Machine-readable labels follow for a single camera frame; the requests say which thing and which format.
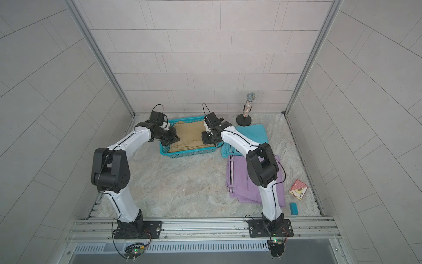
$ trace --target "beige cloth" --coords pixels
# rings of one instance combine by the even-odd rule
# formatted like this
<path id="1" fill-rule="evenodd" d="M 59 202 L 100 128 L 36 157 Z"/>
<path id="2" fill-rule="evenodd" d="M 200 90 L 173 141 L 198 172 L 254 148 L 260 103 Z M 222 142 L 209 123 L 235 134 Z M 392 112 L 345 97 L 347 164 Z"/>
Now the beige cloth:
<path id="1" fill-rule="evenodd" d="M 180 138 L 180 141 L 170 145 L 170 150 L 168 151 L 169 153 L 184 150 L 196 150 L 213 146 L 202 143 L 201 133 L 205 131 L 204 121 L 193 123 L 179 121 L 174 125 L 174 128 L 176 129 L 176 133 Z"/>

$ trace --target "folded towel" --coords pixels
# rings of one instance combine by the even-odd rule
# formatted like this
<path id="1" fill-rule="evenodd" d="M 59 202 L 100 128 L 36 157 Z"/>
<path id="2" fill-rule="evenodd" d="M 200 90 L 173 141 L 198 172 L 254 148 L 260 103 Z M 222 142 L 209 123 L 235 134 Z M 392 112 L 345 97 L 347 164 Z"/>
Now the folded towel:
<path id="1" fill-rule="evenodd" d="M 282 181 L 284 177 L 283 170 L 280 168 L 277 173 L 276 182 Z M 256 186 L 248 176 L 246 158 L 243 156 L 229 156 L 227 160 L 226 186 L 228 187 L 230 197 L 237 198 L 240 203 L 262 203 L 258 186 Z M 285 207 L 283 183 L 277 184 L 274 189 L 277 189 L 277 197 L 280 206 Z"/>
<path id="2" fill-rule="evenodd" d="M 267 132 L 262 124 L 249 125 L 249 126 L 237 126 L 236 129 L 250 140 L 263 144 L 268 143 Z M 221 147 L 221 156 L 227 158 L 229 155 L 243 156 L 230 144 L 224 143 Z"/>

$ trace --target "metal frame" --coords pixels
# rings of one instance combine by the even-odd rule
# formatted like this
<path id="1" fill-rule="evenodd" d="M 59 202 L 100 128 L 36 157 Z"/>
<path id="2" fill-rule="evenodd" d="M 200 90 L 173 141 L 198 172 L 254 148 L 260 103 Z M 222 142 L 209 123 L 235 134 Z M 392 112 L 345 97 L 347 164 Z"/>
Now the metal frame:
<path id="1" fill-rule="evenodd" d="M 111 71 L 110 66 L 108 65 L 103 53 L 100 51 L 98 44 L 95 42 L 94 37 L 91 34 L 91 31 L 87 27 L 84 19 L 82 18 L 81 13 L 79 12 L 78 8 L 76 7 L 73 0 L 63 0 L 66 8 L 68 9 L 70 16 L 75 21 L 76 25 L 79 28 L 79 31 L 83 35 L 84 39 L 88 43 L 91 51 L 94 53 L 95 58 L 97 59 L 98 63 L 100 64 L 101 68 L 104 71 L 104 74 L 107 76 L 108 80 L 110 81 L 113 88 L 116 90 L 119 97 L 122 99 L 125 107 L 129 111 L 132 118 L 135 116 L 135 111 L 133 110 L 132 106 L 130 105 L 129 101 L 127 100 L 126 96 L 123 93 L 122 88 L 120 87 L 119 83 L 117 82 L 116 77 L 114 76 L 113 72 Z"/>
<path id="2" fill-rule="evenodd" d="M 285 111 L 286 116 L 292 110 L 293 103 L 298 97 L 298 94 L 306 80 L 306 77 L 308 76 L 309 71 L 311 70 L 312 64 L 314 63 L 318 55 L 318 52 L 321 49 L 325 38 L 327 37 L 328 31 L 330 30 L 330 27 L 333 24 L 338 11 L 340 10 L 342 1 L 343 0 L 333 0 L 333 2 L 331 3 L 330 9 L 328 10 L 327 16 L 325 17 L 324 23 L 322 24 L 318 37 L 316 38 L 314 46 L 312 47 L 311 53 L 309 53 L 309 57 L 308 57 L 308 60 L 306 61 L 305 67 L 303 68 L 302 73 L 300 74 L 298 83 L 296 84 L 292 97 L 290 98 L 290 101 L 287 104 L 286 111 Z"/>

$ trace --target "metal vent grille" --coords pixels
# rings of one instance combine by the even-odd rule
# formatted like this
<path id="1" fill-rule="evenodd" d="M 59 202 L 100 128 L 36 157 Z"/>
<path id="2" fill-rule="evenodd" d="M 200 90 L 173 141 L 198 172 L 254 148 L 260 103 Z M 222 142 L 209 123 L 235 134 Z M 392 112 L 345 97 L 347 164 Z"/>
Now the metal vent grille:
<path id="1" fill-rule="evenodd" d="M 121 250 L 132 244 L 116 243 Z M 268 251 L 266 240 L 231 241 L 157 241 L 151 242 L 145 253 L 239 252 Z M 113 243 L 78 243 L 74 254 L 117 254 Z"/>

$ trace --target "white tiled wall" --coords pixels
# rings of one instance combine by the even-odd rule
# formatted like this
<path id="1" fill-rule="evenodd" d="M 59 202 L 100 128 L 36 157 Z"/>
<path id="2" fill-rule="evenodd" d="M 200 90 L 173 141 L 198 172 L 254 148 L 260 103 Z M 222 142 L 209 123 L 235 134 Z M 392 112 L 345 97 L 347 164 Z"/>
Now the white tiled wall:
<path id="1" fill-rule="evenodd" d="M 362 264 L 422 261 L 421 35 L 421 1 L 345 0 L 288 116 Z"/>
<path id="2" fill-rule="evenodd" d="M 281 112 L 331 2 L 76 4 L 137 112 L 155 103 L 165 104 L 165 112 L 201 112 L 201 103 L 240 112 L 249 91 L 260 91 L 252 111 Z"/>
<path id="3" fill-rule="evenodd" d="M 0 262 L 50 263 L 97 196 L 93 151 L 131 116 L 62 1 L 5 0 L 0 16 Z"/>

